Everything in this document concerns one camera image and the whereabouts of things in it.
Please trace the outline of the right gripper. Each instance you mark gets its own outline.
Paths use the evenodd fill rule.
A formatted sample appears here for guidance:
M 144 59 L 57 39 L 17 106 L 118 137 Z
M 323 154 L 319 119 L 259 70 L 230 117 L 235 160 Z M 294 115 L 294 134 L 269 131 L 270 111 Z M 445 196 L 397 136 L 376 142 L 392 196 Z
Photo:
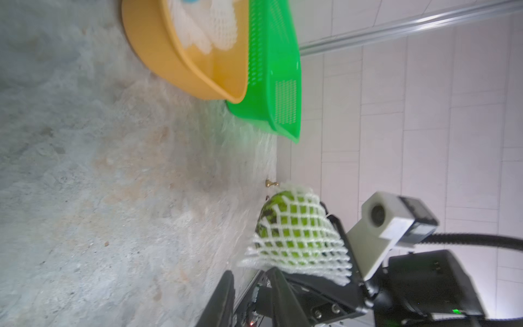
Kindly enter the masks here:
M 339 286 L 322 277 L 305 275 L 305 286 L 293 286 L 304 310 L 312 313 L 317 324 L 333 324 L 360 317 L 372 309 L 377 326 L 391 326 L 392 293 L 388 290 L 389 283 L 384 268 L 381 265 L 371 279 L 362 280 L 347 235 L 341 236 L 353 262 L 351 283 Z M 234 312 L 235 326 L 257 326 L 260 317 L 271 319 L 272 287 L 268 283 L 266 273 L 256 277 L 254 285 L 242 297 Z

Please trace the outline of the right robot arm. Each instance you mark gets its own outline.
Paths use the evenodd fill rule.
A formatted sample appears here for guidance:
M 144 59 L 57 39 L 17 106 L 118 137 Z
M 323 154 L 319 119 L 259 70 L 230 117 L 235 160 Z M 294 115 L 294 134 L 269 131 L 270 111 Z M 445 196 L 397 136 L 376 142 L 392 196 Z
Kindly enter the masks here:
M 374 193 L 350 230 L 314 195 L 281 192 L 261 210 L 245 264 L 261 275 L 233 326 L 340 323 L 372 312 L 377 326 L 521 326 L 487 318 L 471 278 L 447 245 L 520 251 L 517 238 L 437 232 L 419 199 Z

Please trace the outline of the green custard apple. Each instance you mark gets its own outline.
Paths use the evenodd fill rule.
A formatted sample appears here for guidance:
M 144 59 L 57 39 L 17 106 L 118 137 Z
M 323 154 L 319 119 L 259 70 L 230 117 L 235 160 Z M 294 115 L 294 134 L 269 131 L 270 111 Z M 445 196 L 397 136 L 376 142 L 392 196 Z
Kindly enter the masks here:
M 337 233 L 320 199 L 311 193 L 282 191 L 261 209 L 253 246 L 261 257 L 294 266 L 328 257 Z

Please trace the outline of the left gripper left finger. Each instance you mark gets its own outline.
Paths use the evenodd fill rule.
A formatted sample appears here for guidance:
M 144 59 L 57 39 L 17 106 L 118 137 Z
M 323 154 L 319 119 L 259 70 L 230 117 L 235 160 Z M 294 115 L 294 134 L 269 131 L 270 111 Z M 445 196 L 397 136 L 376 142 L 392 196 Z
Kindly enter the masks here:
M 204 308 L 196 327 L 230 327 L 234 313 L 234 275 L 225 271 L 207 306 Z

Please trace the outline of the white foam net sleeve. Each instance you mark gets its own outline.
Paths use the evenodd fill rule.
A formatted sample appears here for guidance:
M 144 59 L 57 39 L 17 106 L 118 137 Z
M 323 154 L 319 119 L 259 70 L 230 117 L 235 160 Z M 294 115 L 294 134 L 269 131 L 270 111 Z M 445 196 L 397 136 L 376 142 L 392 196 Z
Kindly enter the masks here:
M 241 267 L 351 283 L 349 250 L 312 189 L 280 187 L 264 203 Z

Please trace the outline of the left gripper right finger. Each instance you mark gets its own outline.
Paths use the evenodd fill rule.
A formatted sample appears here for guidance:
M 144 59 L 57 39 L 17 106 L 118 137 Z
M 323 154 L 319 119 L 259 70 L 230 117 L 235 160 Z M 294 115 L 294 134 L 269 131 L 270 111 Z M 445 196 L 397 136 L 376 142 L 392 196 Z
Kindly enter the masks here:
M 293 286 L 305 286 L 305 275 L 284 273 L 271 268 L 266 273 L 271 283 L 270 303 L 273 326 L 316 326 L 317 321 L 310 311 L 305 311 Z

